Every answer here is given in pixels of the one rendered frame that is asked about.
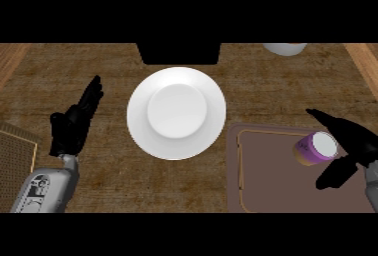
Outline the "purple rimmed can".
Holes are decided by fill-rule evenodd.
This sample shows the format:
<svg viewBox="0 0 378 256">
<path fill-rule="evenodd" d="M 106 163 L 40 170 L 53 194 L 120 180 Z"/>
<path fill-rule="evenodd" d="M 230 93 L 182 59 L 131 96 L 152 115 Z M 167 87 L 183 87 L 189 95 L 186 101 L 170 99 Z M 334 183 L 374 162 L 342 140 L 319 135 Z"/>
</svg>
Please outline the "purple rimmed can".
<svg viewBox="0 0 378 256">
<path fill-rule="evenodd" d="M 292 152 L 303 165 L 316 165 L 332 160 L 338 155 L 337 140 L 328 132 L 313 132 L 294 144 Z"/>
</svg>

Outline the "white oval plate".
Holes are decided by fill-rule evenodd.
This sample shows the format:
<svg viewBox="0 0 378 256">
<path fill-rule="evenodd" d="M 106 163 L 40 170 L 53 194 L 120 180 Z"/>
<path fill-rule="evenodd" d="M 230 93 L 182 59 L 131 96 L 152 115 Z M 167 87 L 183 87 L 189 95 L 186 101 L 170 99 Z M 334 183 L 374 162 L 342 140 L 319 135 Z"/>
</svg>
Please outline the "white oval plate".
<svg viewBox="0 0 378 256">
<path fill-rule="evenodd" d="M 226 122 L 220 86 L 199 70 L 171 67 L 137 85 L 127 105 L 127 128 L 134 143 L 153 157 L 183 160 L 216 142 Z"/>
</svg>

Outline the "black box appliance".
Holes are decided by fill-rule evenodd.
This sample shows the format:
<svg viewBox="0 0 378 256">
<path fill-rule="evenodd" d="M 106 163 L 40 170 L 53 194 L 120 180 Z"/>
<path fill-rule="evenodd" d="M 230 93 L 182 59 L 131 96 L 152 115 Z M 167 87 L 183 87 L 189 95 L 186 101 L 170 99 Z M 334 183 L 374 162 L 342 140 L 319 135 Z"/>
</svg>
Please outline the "black box appliance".
<svg viewBox="0 0 378 256">
<path fill-rule="evenodd" d="M 220 43 L 139 43 L 140 58 L 148 65 L 214 65 Z"/>
</svg>

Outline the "tan woven mat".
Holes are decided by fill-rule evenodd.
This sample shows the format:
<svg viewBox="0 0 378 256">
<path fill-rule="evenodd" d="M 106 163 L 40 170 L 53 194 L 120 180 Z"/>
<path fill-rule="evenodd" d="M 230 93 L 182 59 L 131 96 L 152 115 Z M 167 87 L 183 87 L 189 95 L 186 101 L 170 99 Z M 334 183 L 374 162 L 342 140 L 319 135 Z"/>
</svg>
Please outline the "tan woven mat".
<svg viewBox="0 0 378 256">
<path fill-rule="evenodd" d="M 35 165 L 38 137 L 0 121 L 0 213 L 9 212 Z"/>
</svg>

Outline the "white round bowl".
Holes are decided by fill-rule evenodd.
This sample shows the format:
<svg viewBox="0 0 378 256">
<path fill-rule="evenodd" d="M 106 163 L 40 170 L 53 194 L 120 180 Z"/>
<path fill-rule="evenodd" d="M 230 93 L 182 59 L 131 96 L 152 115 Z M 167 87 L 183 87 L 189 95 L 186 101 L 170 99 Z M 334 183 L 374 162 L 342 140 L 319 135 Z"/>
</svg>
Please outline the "white round bowl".
<svg viewBox="0 0 378 256">
<path fill-rule="evenodd" d="M 307 46 L 306 43 L 264 43 L 264 48 L 280 56 L 300 54 Z"/>
</svg>

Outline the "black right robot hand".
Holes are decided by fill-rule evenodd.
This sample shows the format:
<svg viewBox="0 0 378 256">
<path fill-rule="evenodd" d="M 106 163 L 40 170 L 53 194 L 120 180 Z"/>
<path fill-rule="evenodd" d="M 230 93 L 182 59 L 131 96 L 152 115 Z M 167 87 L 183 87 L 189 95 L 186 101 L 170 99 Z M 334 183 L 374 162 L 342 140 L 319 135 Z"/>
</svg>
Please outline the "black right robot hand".
<svg viewBox="0 0 378 256">
<path fill-rule="evenodd" d="M 347 155 L 334 159 L 316 180 L 316 188 L 340 188 L 357 171 L 356 164 L 369 167 L 378 160 L 378 135 L 362 125 L 337 118 L 317 109 L 306 112 L 326 127 Z"/>
</svg>

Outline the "brown tray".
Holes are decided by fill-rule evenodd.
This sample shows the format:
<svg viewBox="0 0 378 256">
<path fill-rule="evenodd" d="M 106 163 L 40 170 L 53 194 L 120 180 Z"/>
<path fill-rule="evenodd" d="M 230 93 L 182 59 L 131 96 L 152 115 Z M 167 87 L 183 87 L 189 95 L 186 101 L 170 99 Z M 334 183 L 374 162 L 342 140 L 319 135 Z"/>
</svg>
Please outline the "brown tray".
<svg viewBox="0 0 378 256">
<path fill-rule="evenodd" d="M 365 171 L 341 188 L 316 188 L 326 163 L 303 165 L 292 148 L 313 128 L 236 123 L 226 137 L 227 210 L 252 213 L 371 213 Z"/>
</svg>

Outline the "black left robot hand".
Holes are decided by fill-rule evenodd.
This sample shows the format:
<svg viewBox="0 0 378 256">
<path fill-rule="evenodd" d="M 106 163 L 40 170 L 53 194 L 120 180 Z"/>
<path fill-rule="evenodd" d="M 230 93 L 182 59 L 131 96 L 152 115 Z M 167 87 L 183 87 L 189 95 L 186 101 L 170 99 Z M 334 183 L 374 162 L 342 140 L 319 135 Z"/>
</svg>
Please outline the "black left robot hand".
<svg viewBox="0 0 378 256">
<path fill-rule="evenodd" d="M 65 113 L 55 112 L 50 115 L 52 156 L 59 157 L 63 154 L 77 156 L 80 154 L 102 97 L 100 77 L 94 76 L 78 103 L 68 108 Z"/>
</svg>

